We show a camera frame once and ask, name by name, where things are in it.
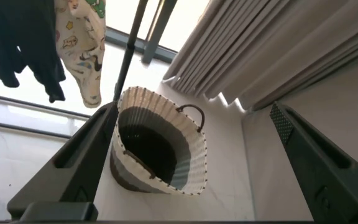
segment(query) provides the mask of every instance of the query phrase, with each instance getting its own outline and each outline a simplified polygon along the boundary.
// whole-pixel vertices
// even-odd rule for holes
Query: white marble floor
[[[112,98],[124,51],[108,46],[103,65],[103,104]],[[129,192],[121,188],[106,168],[103,170],[95,204],[100,220],[253,220],[254,210],[249,187],[242,113],[236,105],[224,106],[219,98],[211,101],[194,99],[160,83],[167,65],[153,61],[145,66],[135,55],[125,87],[140,85],[156,91],[176,103],[194,103],[206,113],[205,133],[208,145],[208,186],[199,197],[181,197]],[[92,114],[83,106],[74,79],[67,72],[62,82],[65,102],[50,104],[44,89],[31,71],[18,75],[21,86],[6,88],[0,82],[0,95]],[[196,111],[186,111],[198,120]],[[0,122],[73,134],[82,120],[46,114],[0,103]],[[6,204],[10,198],[51,158],[65,140],[0,129],[0,220],[9,219]]]

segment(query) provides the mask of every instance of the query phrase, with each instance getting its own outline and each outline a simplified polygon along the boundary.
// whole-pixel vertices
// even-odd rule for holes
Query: basket handle
[[[133,153],[131,153],[131,151],[125,150],[124,151],[124,155],[128,155],[130,157],[132,157],[137,163],[139,163],[145,170],[147,170],[150,173],[150,179],[154,179],[155,178],[155,173],[152,169],[150,169],[150,167],[146,164],[144,164],[143,161],[141,161],[137,156],[135,156]]]
[[[198,106],[196,106],[196,105],[182,105],[182,106],[179,106],[176,110],[177,110],[177,112],[182,112],[183,109],[186,108],[186,107],[196,108],[201,113],[201,125],[197,129],[197,132],[201,132],[202,128],[204,127],[204,122],[205,122],[204,111],[201,108],[199,108]]]

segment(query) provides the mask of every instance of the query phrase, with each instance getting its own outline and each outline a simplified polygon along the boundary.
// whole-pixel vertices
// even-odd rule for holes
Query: laundry basket
[[[198,126],[183,112],[201,113]],[[199,195],[206,186],[204,113],[177,106],[146,88],[130,87],[118,103],[112,136],[111,173],[127,190]]]

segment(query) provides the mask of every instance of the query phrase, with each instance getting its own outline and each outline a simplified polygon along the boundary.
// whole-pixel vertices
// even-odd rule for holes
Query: gray curtain
[[[358,0],[212,0],[164,79],[245,110],[358,63]]]

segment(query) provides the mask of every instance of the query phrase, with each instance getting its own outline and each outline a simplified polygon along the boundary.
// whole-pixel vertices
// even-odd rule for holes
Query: hanging clothes
[[[101,103],[105,7],[104,0],[55,0],[56,50],[77,81],[87,108]]]
[[[65,100],[60,81],[66,79],[55,49],[53,0],[0,0],[0,79],[18,87],[16,73],[26,65],[45,86],[49,102]]]

